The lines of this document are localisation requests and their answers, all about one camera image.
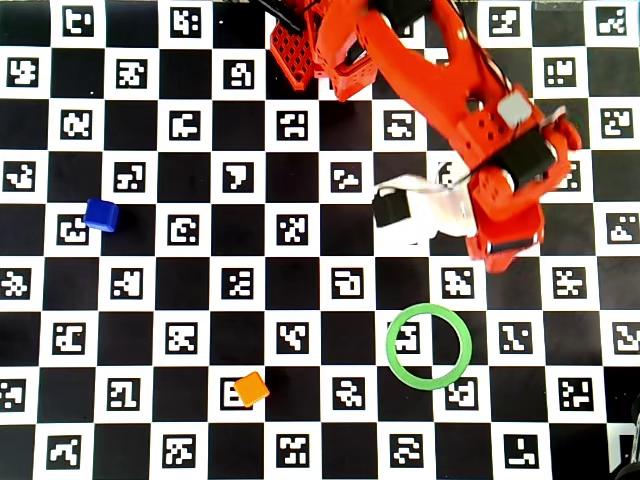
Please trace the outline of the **red-orange gripper body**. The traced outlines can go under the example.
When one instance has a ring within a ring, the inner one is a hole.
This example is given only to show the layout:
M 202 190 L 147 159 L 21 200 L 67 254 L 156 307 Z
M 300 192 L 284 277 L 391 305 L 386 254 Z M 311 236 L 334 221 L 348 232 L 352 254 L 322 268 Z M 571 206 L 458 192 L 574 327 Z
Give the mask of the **red-orange gripper body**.
M 507 172 L 485 167 L 469 184 L 476 233 L 466 247 L 474 260 L 513 260 L 521 251 L 544 241 L 544 214 L 539 198 L 514 194 Z

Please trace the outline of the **red-orange gripper finger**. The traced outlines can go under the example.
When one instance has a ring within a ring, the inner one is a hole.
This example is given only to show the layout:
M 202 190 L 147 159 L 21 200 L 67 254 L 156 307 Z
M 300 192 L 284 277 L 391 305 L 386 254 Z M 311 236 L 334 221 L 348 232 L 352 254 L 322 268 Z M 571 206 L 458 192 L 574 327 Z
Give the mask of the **red-orange gripper finger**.
M 506 271 L 519 253 L 519 250 L 489 252 L 484 257 L 487 273 L 498 274 Z

